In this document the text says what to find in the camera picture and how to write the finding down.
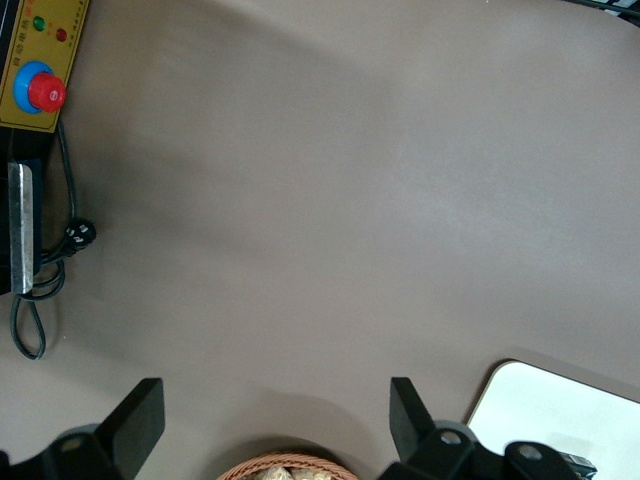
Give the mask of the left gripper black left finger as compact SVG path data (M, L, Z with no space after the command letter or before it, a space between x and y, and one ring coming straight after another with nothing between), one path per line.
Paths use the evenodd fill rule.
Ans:
M145 378L99 424L76 427L45 451L48 479L133 479L165 429L164 385Z

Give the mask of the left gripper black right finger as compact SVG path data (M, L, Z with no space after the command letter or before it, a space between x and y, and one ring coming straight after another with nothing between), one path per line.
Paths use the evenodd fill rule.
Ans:
M484 448L466 425L433 419L407 377L390 381L389 428L398 460L381 479L501 477L501 457Z

